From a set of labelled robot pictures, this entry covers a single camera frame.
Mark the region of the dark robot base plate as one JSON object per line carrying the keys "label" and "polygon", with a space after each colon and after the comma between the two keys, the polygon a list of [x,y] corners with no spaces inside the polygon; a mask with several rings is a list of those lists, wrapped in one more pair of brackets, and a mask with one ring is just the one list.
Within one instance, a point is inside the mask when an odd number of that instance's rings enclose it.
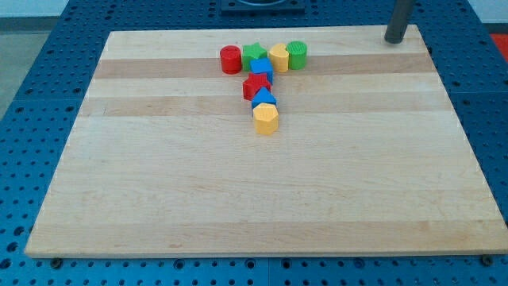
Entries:
{"label": "dark robot base plate", "polygon": [[218,3],[223,15],[302,13],[306,8],[305,0],[220,0]]}

